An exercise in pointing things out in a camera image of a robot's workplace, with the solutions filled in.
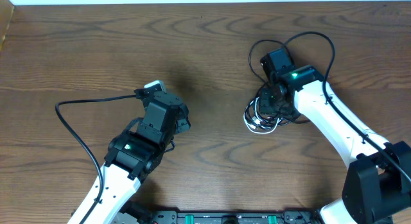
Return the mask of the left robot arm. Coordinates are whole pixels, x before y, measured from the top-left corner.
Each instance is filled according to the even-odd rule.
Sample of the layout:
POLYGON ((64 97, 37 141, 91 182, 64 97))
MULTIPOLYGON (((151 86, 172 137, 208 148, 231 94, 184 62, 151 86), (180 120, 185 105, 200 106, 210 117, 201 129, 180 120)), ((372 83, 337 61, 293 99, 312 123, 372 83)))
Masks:
POLYGON ((70 223, 111 223, 161 163, 175 135, 190 129, 183 100, 158 87, 137 89, 145 115, 138 117, 110 142, 104 164, 70 223))

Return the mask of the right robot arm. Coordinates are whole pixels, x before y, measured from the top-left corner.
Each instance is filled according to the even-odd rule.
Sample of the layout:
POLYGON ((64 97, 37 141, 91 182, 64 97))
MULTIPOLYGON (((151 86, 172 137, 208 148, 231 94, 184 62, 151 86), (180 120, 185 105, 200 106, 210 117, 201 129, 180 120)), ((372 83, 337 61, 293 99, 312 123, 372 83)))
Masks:
POLYGON ((365 125, 334 94, 311 65, 296 67, 284 48, 265 55, 260 64, 268 88, 259 112, 295 121, 307 117, 326 137, 347 167, 340 199, 323 206, 323 223, 390 223, 410 207, 410 146, 392 144, 365 125))

